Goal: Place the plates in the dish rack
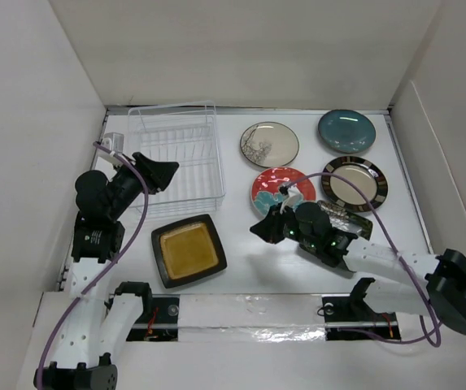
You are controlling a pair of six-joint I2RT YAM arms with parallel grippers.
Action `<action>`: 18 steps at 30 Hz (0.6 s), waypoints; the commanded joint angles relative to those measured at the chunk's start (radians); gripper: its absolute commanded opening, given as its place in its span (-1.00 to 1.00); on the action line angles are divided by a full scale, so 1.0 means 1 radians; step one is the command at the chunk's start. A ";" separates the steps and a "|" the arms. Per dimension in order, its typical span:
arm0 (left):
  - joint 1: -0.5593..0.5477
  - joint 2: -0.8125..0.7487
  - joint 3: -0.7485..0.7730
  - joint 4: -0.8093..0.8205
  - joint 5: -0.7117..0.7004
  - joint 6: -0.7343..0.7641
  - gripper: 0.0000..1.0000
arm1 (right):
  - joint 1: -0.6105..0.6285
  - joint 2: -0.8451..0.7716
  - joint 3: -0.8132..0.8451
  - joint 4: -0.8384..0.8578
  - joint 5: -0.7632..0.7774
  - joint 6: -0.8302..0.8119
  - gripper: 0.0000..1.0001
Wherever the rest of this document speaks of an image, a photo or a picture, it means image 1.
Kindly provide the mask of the black square floral plate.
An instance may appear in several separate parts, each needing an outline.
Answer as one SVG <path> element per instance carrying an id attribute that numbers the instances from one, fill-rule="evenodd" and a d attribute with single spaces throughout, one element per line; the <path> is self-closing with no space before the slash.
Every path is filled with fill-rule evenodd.
<path id="1" fill-rule="evenodd" d="M 370 240 L 373 230 L 371 220 L 327 201 L 320 200 L 317 204 L 329 216 L 330 223 L 334 228 Z"/>

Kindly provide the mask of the red plate with teal flower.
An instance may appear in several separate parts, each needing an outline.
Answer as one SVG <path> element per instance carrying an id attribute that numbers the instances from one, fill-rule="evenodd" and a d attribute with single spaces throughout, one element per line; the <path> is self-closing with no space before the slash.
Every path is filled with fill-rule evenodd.
<path id="1" fill-rule="evenodd" d="M 273 167 L 262 171 L 254 180 L 250 197 L 251 202 L 261 217 L 265 217 L 271 206 L 283 202 L 284 197 L 279 192 L 279 187 L 289 181 L 305 176 L 301 171 L 292 167 Z M 315 202 L 317 200 L 316 189 L 312 182 L 307 179 L 296 185 L 302 198 L 296 202 Z"/>

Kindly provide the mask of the striped dark rim plate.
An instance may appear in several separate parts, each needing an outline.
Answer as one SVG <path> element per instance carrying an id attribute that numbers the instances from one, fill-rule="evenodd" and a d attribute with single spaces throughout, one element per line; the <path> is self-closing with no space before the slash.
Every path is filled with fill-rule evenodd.
<path id="1" fill-rule="evenodd" d="M 320 185 L 324 195 L 335 205 L 351 212 L 370 212 L 359 192 L 342 178 L 352 183 L 377 209 L 388 197 L 388 181 L 381 169 L 365 158 L 342 156 L 326 164 Z"/>

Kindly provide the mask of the teal round plate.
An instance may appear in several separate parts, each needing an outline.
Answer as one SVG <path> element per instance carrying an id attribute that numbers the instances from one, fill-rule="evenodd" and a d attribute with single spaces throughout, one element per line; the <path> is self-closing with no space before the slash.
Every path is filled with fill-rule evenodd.
<path id="1" fill-rule="evenodd" d="M 320 118 L 317 129 L 320 139 L 342 154 L 364 152 L 377 139 L 372 121 L 355 110 L 331 110 Z"/>

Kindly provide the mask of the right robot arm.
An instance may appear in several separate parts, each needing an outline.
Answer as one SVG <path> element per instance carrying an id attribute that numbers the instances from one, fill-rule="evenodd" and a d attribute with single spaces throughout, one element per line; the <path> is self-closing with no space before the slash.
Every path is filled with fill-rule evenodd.
<path id="1" fill-rule="evenodd" d="M 269 244 L 285 239 L 333 269 L 363 272 L 351 291 L 348 310 L 357 319 L 374 313 L 400 312 L 429 317 L 466 336 L 466 257 L 395 253 L 330 223 L 316 203 L 293 209 L 277 204 L 250 232 Z"/>

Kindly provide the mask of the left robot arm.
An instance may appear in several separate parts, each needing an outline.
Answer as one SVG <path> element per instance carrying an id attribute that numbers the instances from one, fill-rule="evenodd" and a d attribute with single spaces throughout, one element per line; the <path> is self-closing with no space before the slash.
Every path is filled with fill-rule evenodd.
<path id="1" fill-rule="evenodd" d="M 111 273 L 130 248 L 119 221 L 138 196 L 164 191 L 178 162 L 156 162 L 136 152 L 111 152 L 112 179 L 97 170 L 75 183 L 78 214 L 69 269 L 71 302 L 54 326 L 34 375 L 37 389 L 114 389 L 116 360 L 135 322 L 153 314 L 150 285 L 123 282 L 111 292 Z"/>

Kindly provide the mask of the cream plate with tree pattern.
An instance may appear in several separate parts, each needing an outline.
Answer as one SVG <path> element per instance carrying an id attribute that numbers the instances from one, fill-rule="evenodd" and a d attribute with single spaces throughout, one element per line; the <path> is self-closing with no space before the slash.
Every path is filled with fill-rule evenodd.
<path id="1" fill-rule="evenodd" d="M 293 162 L 300 150 L 296 133 L 277 122 L 255 123 L 240 138 L 244 157 L 258 167 L 286 166 Z"/>

